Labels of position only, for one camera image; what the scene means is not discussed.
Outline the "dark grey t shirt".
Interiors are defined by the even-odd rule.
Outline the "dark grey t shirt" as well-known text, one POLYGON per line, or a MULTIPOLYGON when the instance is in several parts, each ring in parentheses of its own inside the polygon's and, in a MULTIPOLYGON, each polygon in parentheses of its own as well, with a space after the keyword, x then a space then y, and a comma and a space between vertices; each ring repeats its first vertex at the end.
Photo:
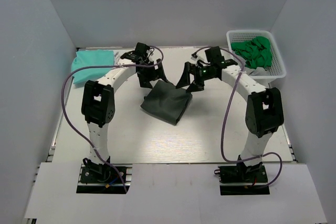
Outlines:
POLYGON ((140 105, 149 115, 176 126, 192 100, 183 88, 159 80, 140 105))

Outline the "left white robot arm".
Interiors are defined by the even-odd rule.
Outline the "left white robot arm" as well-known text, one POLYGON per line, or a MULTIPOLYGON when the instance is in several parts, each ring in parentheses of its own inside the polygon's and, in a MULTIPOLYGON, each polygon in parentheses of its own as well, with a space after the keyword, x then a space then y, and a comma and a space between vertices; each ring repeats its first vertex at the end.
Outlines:
POLYGON ((111 175, 107 134, 108 125, 115 114, 116 91, 133 75, 137 75, 142 88, 152 89, 151 82, 159 79, 168 82, 162 59, 151 59, 155 49, 139 42, 134 50, 122 54, 103 77, 85 83, 81 113, 89 129, 90 156, 83 163, 93 167, 93 176, 98 181, 104 182, 111 175))

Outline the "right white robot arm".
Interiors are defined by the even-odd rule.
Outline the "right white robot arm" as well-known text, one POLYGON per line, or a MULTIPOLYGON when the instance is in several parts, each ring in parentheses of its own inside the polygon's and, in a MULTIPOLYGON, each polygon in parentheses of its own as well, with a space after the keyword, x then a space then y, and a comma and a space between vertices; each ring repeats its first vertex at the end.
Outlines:
POLYGON ((234 162, 238 177, 247 182, 262 166, 265 148, 272 135, 284 123, 282 100, 277 88, 268 88, 256 82, 245 71, 242 58, 232 53, 225 59, 223 48, 203 47, 205 57, 196 52, 192 62, 186 62, 177 88, 185 87, 187 92, 203 91, 205 81, 219 79, 230 85, 232 93, 238 93, 246 101, 245 123, 248 129, 243 151, 234 162))

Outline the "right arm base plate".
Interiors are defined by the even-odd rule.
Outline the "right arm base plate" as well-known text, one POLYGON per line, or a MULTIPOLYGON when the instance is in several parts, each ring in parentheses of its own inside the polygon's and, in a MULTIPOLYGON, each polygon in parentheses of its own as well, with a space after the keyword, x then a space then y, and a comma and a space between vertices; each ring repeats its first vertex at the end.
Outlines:
POLYGON ((268 177, 264 165, 259 170, 242 174, 237 166, 219 166, 214 170, 219 178, 221 196, 269 195, 268 177))

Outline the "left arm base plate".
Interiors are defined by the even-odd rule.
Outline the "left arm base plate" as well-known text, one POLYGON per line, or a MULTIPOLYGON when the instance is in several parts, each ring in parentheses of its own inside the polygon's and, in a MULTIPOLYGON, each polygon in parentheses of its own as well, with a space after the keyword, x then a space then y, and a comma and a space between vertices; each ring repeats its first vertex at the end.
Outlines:
POLYGON ((103 177, 84 164, 81 165, 77 194, 126 194, 121 179, 114 169, 107 172, 103 177))

